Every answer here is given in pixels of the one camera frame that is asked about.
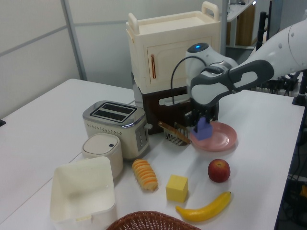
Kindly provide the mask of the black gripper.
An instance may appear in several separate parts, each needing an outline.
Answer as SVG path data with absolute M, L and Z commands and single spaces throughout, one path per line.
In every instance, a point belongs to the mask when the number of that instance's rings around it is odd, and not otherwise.
M 201 117 L 205 117 L 208 124 L 217 121 L 219 118 L 219 103 L 213 106 L 193 104 L 192 108 L 184 114 L 185 125 L 194 127 L 194 132 L 198 133 L 197 123 Z

